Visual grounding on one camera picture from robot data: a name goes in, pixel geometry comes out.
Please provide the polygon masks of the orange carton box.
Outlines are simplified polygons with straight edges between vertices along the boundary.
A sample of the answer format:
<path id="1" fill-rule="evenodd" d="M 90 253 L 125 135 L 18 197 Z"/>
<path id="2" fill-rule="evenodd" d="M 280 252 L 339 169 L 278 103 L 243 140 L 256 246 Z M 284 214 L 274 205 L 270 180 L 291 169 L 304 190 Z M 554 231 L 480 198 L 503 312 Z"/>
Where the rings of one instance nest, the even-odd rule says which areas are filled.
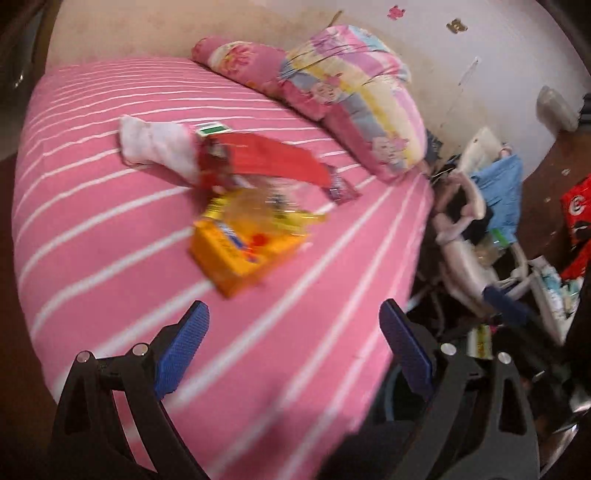
<path id="1" fill-rule="evenodd" d="M 215 289 L 231 298 L 293 257 L 305 240 L 307 236 L 262 233 L 247 240 L 225 223 L 204 218 L 194 223 L 189 251 Z"/>

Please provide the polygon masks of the yellow snack wrapper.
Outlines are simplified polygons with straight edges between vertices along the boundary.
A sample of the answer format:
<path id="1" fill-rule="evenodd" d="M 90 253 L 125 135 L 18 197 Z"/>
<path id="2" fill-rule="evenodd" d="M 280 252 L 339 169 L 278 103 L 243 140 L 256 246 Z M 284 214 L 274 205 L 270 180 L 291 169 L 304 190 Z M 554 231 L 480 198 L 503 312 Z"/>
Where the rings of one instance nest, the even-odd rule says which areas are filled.
<path id="1" fill-rule="evenodd" d="M 269 189 L 236 189 L 211 199 L 202 215 L 242 233 L 304 235 L 327 215 L 300 209 L 283 194 Z"/>

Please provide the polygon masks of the white pink mesh cloth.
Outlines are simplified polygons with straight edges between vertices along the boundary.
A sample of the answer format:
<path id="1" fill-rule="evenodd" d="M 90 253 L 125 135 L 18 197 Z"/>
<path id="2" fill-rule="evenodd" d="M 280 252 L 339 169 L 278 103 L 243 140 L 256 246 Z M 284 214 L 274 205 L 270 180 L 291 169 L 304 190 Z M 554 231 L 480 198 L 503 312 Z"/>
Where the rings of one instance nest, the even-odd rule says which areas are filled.
<path id="1" fill-rule="evenodd" d="M 124 115 L 119 119 L 119 145 L 123 163 L 130 167 L 159 165 L 186 183 L 199 180 L 197 135 L 174 122 L 146 122 Z"/>

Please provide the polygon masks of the red paper envelope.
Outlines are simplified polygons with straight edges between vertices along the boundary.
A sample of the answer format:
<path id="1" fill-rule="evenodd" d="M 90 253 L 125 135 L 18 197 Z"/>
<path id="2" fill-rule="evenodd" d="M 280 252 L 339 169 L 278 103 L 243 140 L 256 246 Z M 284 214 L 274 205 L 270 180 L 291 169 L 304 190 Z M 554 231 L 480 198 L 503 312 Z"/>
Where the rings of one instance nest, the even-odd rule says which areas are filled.
<path id="1" fill-rule="evenodd" d="M 204 188 L 235 190 L 250 178 L 283 179 L 322 188 L 332 184 L 329 169 L 307 149 L 253 133 L 225 132 L 201 142 L 197 164 Z"/>

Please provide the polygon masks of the dark red snack packet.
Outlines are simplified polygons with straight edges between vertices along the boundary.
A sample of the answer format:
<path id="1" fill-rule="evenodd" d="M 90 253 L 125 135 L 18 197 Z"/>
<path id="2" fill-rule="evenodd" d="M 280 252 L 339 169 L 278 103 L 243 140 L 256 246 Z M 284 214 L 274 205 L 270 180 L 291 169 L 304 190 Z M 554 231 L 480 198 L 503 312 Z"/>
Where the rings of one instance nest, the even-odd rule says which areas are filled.
<path id="1" fill-rule="evenodd" d="M 325 164 L 325 169 L 329 172 L 331 184 L 328 187 L 322 188 L 325 196 L 335 203 L 335 205 L 342 205 L 358 199 L 361 194 L 356 188 L 349 183 L 347 179 L 339 174 L 338 169 L 332 165 Z"/>

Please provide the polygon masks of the green white small box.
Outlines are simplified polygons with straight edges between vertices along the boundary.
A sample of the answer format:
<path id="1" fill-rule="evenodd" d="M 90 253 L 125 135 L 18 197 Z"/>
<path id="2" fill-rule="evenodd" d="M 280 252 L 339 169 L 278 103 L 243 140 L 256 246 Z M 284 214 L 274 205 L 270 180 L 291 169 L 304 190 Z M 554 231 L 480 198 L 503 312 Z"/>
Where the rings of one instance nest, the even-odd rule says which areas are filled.
<path id="1" fill-rule="evenodd" d="M 195 134 L 199 138 L 207 136 L 230 132 L 231 128 L 221 122 L 214 121 L 209 123 L 202 123 L 195 127 Z"/>

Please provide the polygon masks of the white office chair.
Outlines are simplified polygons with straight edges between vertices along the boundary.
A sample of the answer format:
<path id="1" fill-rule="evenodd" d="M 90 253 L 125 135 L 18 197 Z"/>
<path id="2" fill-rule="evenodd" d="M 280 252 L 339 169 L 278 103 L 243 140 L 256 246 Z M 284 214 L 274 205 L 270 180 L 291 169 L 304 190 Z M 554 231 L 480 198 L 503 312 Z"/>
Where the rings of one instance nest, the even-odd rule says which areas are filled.
<path id="1" fill-rule="evenodd" d="M 472 178 L 510 152 L 491 128 L 482 127 L 435 187 L 432 225 L 442 255 L 439 278 L 447 292 L 479 318 L 493 313 L 484 299 L 487 287 L 518 299 L 529 286 L 521 246 L 487 230 L 492 208 Z"/>

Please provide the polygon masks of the red packaged goods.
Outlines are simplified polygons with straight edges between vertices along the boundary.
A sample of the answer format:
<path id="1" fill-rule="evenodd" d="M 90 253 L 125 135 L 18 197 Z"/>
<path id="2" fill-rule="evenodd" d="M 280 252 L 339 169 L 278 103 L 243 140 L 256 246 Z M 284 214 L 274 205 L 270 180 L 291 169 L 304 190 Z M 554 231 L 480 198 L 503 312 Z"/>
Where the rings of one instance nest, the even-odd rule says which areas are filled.
<path id="1" fill-rule="evenodd" d="M 587 175 L 560 199 L 572 247 L 572 259 L 561 272 L 563 280 L 584 277 L 590 262 L 590 183 Z"/>

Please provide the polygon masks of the blue cloth on chair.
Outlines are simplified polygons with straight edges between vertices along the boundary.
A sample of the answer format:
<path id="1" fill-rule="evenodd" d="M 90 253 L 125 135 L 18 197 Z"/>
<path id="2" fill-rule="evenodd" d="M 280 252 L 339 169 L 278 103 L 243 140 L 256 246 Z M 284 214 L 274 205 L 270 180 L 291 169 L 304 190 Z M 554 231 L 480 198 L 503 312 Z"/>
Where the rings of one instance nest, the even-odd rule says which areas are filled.
<path id="1" fill-rule="evenodd" d="M 522 159 L 512 154 L 471 174 L 492 211 L 488 230 L 498 230 L 509 245 L 517 241 L 522 203 Z"/>

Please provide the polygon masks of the pink striped bed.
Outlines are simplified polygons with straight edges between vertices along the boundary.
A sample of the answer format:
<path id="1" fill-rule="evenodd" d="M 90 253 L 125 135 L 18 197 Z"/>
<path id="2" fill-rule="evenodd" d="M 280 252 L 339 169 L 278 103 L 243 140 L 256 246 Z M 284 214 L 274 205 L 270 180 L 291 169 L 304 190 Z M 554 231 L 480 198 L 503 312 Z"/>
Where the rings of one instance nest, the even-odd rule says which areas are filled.
<path id="1" fill-rule="evenodd" d="M 219 121 L 308 149 L 358 188 L 335 205 L 297 189 L 325 222 L 233 298 L 189 252 L 197 191 L 126 167 L 118 122 Z M 385 184 L 317 125 L 190 60 L 127 59 L 47 73 L 28 106 L 12 209 L 21 306 L 46 384 L 74 356 L 118 355 L 200 300 L 211 327 L 165 406 L 214 479 L 311 479 L 366 416 L 391 361 L 384 299 L 406 303 L 433 202 L 425 176 Z"/>

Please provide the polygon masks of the colourful folded quilt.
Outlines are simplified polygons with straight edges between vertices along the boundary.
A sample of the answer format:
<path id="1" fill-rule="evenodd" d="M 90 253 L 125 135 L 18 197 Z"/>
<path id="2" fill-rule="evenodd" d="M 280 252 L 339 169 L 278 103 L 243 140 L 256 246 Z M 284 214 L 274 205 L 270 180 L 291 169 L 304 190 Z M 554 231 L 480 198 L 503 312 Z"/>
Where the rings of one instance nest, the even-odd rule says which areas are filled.
<path id="1" fill-rule="evenodd" d="M 425 160 L 427 133 L 396 52 L 353 25 L 322 30 L 287 51 L 283 101 L 322 125 L 360 164 L 389 182 Z"/>

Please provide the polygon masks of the pink floral pillow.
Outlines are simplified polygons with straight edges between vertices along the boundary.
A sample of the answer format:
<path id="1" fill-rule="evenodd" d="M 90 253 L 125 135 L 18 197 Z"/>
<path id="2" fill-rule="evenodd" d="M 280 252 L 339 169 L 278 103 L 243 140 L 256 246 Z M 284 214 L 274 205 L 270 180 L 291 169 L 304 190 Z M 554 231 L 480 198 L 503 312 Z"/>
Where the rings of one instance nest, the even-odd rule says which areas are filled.
<path id="1" fill-rule="evenodd" d="M 266 44 L 209 36 L 193 46 L 191 59 L 229 80 L 280 99 L 280 66 L 286 54 L 283 49 Z"/>

